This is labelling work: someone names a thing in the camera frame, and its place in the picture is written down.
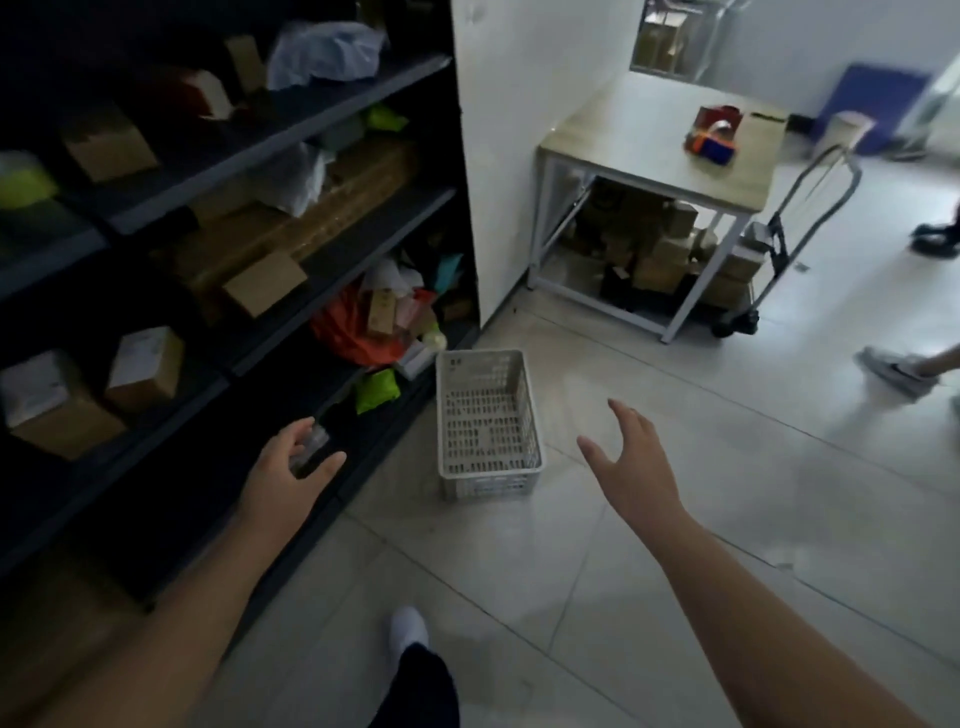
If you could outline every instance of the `plastic bag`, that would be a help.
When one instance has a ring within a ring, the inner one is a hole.
[[[267,88],[307,85],[311,78],[356,81],[375,76],[386,34],[363,23],[288,24],[267,60]]]
[[[407,348],[396,338],[367,335],[367,312],[360,304],[359,286],[347,286],[310,319],[314,335],[338,356],[362,367],[382,367],[400,359]]]
[[[250,172],[253,196],[270,207],[300,217],[324,188],[324,151],[301,142]]]

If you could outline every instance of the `red plastic bag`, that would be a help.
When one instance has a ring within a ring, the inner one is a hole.
[[[310,319],[314,335],[347,361],[362,367],[393,364],[407,351],[397,337],[372,338],[367,335],[366,307],[361,304],[358,283],[347,286],[323,310]]]

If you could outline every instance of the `right hand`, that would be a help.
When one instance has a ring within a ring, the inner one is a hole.
[[[649,545],[679,525],[686,511],[653,423],[621,401],[608,400],[608,404],[623,434],[620,458],[612,462],[583,435],[577,445],[613,510]]]

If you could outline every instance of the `leg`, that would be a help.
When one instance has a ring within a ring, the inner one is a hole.
[[[690,314],[693,306],[700,301],[700,296],[703,294],[704,289],[713,279],[713,276],[716,275],[716,272],[720,270],[720,266],[723,264],[724,258],[726,258],[727,255],[730,254],[730,251],[733,250],[733,246],[736,245],[737,241],[740,239],[741,233],[747,227],[749,222],[750,215],[738,215],[733,220],[733,225],[731,226],[730,230],[724,236],[724,239],[717,247],[716,252],[710,256],[707,266],[700,274],[700,277],[697,278],[697,282],[693,284],[693,288],[690,289],[690,292],[687,294],[684,302],[681,303],[680,308],[677,309],[677,313],[674,314],[673,320],[670,322],[669,326],[666,328],[666,331],[663,333],[663,336],[660,338],[664,344],[669,344],[671,341],[673,341],[674,337],[677,335],[677,332],[680,330],[680,327],[684,325],[684,321],[686,321],[686,317]]]
[[[546,155],[543,158],[543,173],[540,175],[540,193],[537,196],[537,208],[534,210],[534,236],[530,245],[530,268],[527,273],[527,287],[533,289],[540,274],[540,257],[543,255],[543,242],[549,234],[547,215],[556,186],[557,158]]]
[[[929,357],[867,347],[859,359],[870,372],[917,400],[940,383],[940,375],[960,369],[960,344]]]
[[[394,614],[391,651],[398,667],[371,728],[458,728],[460,705],[453,678],[439,655],[427,649],[426,625],[413,607]]]

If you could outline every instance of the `person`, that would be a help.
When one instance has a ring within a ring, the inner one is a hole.
[[[941,376],[960,369],[960,344],[935,356],[866,347],[857,357],[869,372],[916,401],[930,394],[940,383]],[[954,397],[952,402],[953,408],[960,414],[960,396]]]
[[[754,579],[686,512],[653,424],[611,400],[623,437],[611,461],[587,437],[578,444],[614,511],[660,563],[744,725],[916,726],[923,723]],[[302,420],[264,448],[234,520],[139,634],[56,701],[43,728],[167,728],[201,696],[253,585],[303,524],[343,465],[331,455],[304,480],[287,458],[309,430]],[[392,620],[397,673],[373,728],[459,725],[456,689],[429,649],[412,607]]]
[[[910,247],[930,257],[951,259],[960,255],[960,204],[957,205],[952,223],[917,226]]]

